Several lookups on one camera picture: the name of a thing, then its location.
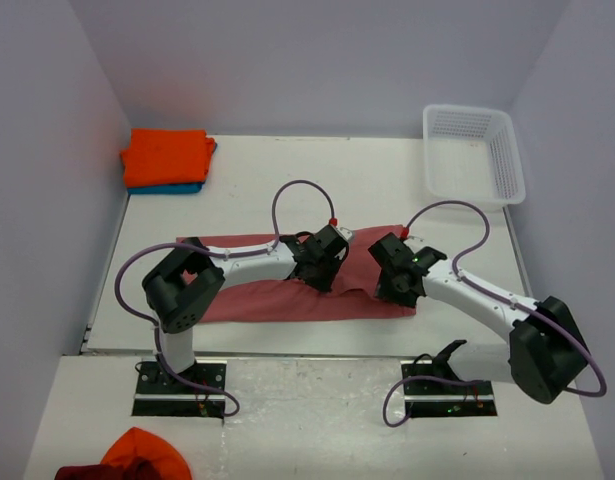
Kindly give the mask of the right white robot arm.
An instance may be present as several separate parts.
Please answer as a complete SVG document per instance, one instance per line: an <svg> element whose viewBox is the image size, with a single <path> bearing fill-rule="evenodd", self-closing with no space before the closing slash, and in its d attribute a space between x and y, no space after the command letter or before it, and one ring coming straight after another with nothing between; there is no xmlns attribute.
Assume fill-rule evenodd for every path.
<svg viewBox="0 0 615 480"><path fill-rule="evenodd" d="M517 296L469 275L441 251L415 251L394 234L371 245L369 253L380 268L379 299L414 308L428 297L480 322L506 342L510 378L533 400L550 404L586 368L597 368L561 300Z"/></svg>

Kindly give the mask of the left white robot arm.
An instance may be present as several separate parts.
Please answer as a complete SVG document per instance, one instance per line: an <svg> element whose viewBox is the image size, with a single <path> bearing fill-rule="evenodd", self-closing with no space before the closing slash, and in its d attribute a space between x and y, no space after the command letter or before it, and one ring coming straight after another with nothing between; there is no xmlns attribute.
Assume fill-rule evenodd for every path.
<svg viewBox="0 0 615 480"><path fill-rule="evenodd" d="M161 383L174 393L193 385L193 328L218 293L257 281L291 279L329 292L353 237L351 230L328 224L304 240L284 235L278 242L231 249L206 247L194 238L178 243L142 281L157 316Z"/></svg>

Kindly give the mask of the pink t shirt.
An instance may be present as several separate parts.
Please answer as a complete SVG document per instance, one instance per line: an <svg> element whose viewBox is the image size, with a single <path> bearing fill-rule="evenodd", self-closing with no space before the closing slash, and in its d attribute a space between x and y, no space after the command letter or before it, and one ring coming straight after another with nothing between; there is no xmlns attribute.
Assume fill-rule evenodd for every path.
<svg viewBox="0 0 615 480"><path fill-rule="evenodd" d="M350 254L329 293L320 293L298 280L265 280L229 287L218 293L201 321L303 322L413 316L415 309L375 297L380 267L368 252L384 235L398 235L402 230L401 224L357 230Z"/></svg>

